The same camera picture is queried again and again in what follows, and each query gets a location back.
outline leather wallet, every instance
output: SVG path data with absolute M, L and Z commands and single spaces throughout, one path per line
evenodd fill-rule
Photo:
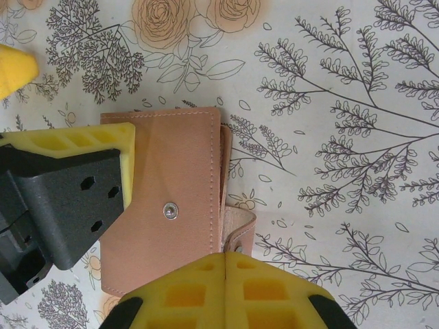
M 251 255 L 256 216 L 225 205 L 232 134 L 220 119 L 217 108 L 101 115 L 136 127 L 132 201 L 100 239 L 104 292 L 122 296 L 207 254 Z

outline metal snap button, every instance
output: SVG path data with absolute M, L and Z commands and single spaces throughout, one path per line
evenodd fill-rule
M 177 205 L 175 203 L 173 203 L 173 202 L 168 202 L 163 207 L 163 214 L 169 220 L 171 220 L 171 221 L 174 220 L 178 216 L 178 207 L 177 207 Z

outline orange rose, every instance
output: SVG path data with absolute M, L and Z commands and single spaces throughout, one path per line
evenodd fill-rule
M 18 0 L 28 10 L 34 10 L 41 6 L 43 0 Z
M 213 27 L 232 33 L 254 23 L 261 0 L 195 0 L 195 5 Z
M 135 0 L 132 17 L 139 44 L 157 49 L 175 45 L 187 35 L 191 7 L 190 0 Z

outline floral tablecloth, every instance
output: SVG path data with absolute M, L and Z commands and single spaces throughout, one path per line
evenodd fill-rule
M 0 0 L 40 76 L 1 131 L 217 106 L 254 256 L 322 284 L 360 328 L 439 328 L 437 0 Z M 97 329 L 99 243 L 2 306 L 0 328 Z

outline yellow foam pad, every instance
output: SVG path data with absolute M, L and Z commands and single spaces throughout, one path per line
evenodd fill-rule
M 11 144 L 14 148 L 51 158 L 66 158 L 105 149 L 121 152 L 121 180 L 123 205 L 128 207 L 132 197 L 134 175 L 135 126 L 131 123 L 113 123 L 63 129 L 5 132 L 0 134 L 0 147 Z
M 237 252 L 226 253 L 226 328 L 327 329 L 308 297 L 322 287 Z
M 224 328 L 224 254 L 211 254 L 127 295 L 143 304 L 130 328 Z
M 322 287 L 237 252 L 211 254 L 122 297 L 130 329 L 327 329 L 308 297 Z
M 0 99 L 30 83 L 37 76 L 38 65 L 34 56 L 0 45 Z

